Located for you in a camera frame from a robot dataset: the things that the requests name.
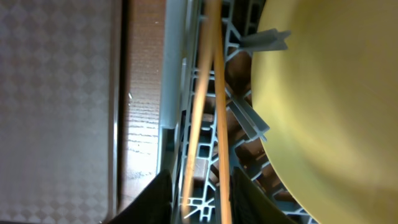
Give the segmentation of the wooden chopstick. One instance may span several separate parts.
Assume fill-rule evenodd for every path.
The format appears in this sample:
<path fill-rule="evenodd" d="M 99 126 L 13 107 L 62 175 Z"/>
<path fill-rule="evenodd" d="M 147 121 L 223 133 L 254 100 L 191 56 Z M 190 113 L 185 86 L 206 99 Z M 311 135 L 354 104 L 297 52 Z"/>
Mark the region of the wooden chopstick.
<path fill-rule="evenodd" d="M 205 98 L 208 89 L 210 68 L 213 63 L 214 38 L 221 16 L 221 0 L 205 1 L 206 19 L 201 24 L 200 42 L 198 51 L 198 81 L 195 88 L 193 101 L 192 122 L 190 128 L 190 139 L 185 166 L 185 178 L 182 190 L 181 218 L 183 223 L 189 223 L 190 206 L 189 198 L 193 193 L 193 176 L 195 170 L 195 159 L 198 142 L 200 138 L 201 120 L 205 106 Z"/>
<path fill-rule="evenodd" d="M 224 78 L 223 39 L 221 21 L 217 23 L 214 46 L 215 95 L 218 135 L 218 163 L 220 183 L 221 223 L 232 224 L 229 174 L 228 130 L 226 122 L 226 96 Z"/>

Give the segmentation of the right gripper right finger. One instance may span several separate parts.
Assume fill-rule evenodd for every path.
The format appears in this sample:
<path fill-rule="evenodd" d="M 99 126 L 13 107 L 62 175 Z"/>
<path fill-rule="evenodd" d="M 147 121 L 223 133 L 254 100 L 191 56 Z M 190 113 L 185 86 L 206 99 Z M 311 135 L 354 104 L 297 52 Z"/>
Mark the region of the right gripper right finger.
<path fill-rule="evenodd" d="M 295 224 L 238 167 L 233 169 L 230 201 L 234 224 Z"/>

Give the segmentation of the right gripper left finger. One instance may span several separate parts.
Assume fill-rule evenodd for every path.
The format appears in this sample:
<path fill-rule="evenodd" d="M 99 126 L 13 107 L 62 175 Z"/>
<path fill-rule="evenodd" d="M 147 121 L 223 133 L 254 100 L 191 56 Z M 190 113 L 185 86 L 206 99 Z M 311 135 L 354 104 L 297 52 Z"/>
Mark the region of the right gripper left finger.
<path fill-rule="evenodd" d="M 109 224 L 170 224 L 172 178 L 163 170 L 139 196 Z"/>

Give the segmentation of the yellow round plate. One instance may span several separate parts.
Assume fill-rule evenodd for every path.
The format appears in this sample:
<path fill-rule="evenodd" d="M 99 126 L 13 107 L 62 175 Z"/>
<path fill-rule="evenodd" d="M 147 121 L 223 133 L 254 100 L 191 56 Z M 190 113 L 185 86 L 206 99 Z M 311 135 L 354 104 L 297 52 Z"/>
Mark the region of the yellow round plate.
<path fill-rule="evenodd" d="M 319 223 L 397 222 L 397 1 L 267 1 L 259 30 L 287 50 L 253 55 L 262 143 Z"/>

